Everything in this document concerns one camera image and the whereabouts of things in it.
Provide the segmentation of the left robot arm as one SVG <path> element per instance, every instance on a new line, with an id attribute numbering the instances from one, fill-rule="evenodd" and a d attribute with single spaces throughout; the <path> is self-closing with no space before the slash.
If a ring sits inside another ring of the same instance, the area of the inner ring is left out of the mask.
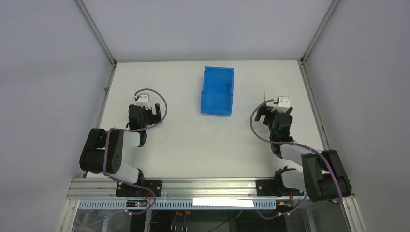
<path id="1" fill-rule="evenodd" d="M 129 130 L 92 128 L 80 155 L 81 170 L 107 174 L 119 181 L 145 185 L 143 171 L 122 161 L 124 148 L 143 147 L 147 140 L 146 128 L 162 120 L 161 107 L 131 104 L 128 110 Z"/>

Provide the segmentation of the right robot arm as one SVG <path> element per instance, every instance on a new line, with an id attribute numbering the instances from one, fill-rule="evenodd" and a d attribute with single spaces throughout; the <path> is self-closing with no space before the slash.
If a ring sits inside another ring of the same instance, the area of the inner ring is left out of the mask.
<path id="1" fill-rule="evenodd" d="M 259 121 L 264 116 L 263 123 L 270 131 L 267 142 L 272 152 L 282 159 L 295 158 L 302 166 L 303 191 L 310 200 L 341 204 L 344 197 L 351 196 L 352 186 L 338 153 L 332 149 L 318 151 L 297 143 L 290 136 L 291 111 L 288 107 L 280 112 L 263 102 L 253 111 L 250 121 Z"/>

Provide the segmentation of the blue plastic bin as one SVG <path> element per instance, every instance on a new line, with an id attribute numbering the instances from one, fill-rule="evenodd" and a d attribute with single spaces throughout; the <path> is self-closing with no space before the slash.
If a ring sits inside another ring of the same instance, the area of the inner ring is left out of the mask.
<path id="1" fill-rule="evenodd" d="M 234 68 L 206 66 L 201 92 L 201 113 L 231 116 L 234 95 Z"/>

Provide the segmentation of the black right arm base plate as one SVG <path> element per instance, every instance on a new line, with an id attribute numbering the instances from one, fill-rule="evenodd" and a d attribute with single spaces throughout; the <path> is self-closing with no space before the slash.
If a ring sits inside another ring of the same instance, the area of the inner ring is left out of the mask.
<path id="1" fill-rule="evenodd" d="M 285 187 L 275 179 L 258 179 L 255 181 L 257 196 L 290 197 L 303 196 L 304 192 L 294 188 Z"/>

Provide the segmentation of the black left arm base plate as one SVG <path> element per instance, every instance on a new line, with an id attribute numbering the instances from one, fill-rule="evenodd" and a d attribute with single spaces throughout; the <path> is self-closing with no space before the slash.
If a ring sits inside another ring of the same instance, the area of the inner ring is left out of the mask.
<path id="1" fill-rule="evenodd" d="M 162 184 L 163 181 L 159 179 L 145 180 L 144 187 L 150 189 L 154 192 L 156 197 L 161 197 L 162 195 Z M 116 197 L 145 197 L 148 194 L 152 194 L 143 188 L 136 188 L 126 184 L 117 184 Z"/>

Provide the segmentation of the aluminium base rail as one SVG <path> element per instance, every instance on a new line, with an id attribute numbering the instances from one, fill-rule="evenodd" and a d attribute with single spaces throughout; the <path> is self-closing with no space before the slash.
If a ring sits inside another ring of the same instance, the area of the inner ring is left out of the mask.
<path id="1" fill-rule="evenodd" d="M 196 197 L 257 198 L 255 181 L 271 178 L 164 178 L 162 195 L 157 199 Z M 114 199 L 117 182 L 109 178 L 77 178 L 71 181 L 67 199 Z M 126 197 L 143 199 L 145 197 Z"/>

